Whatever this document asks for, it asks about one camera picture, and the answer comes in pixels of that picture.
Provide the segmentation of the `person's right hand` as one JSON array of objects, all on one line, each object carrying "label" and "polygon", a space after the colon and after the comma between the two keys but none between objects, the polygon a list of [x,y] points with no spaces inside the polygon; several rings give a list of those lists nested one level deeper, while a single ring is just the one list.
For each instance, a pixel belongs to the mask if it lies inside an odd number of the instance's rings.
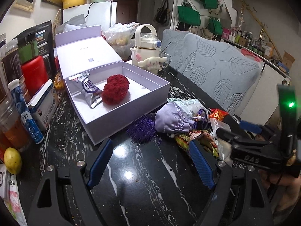
[{"label": "person's right hand", "polygon": [[289,198],[299,198],[300,197],[300,176],[295,178],[290,175],[274,175],[263,170],[259,170],[262,184],[265,189],[268,189],[270,185],[279,185],[287,188],[286,194]]}]

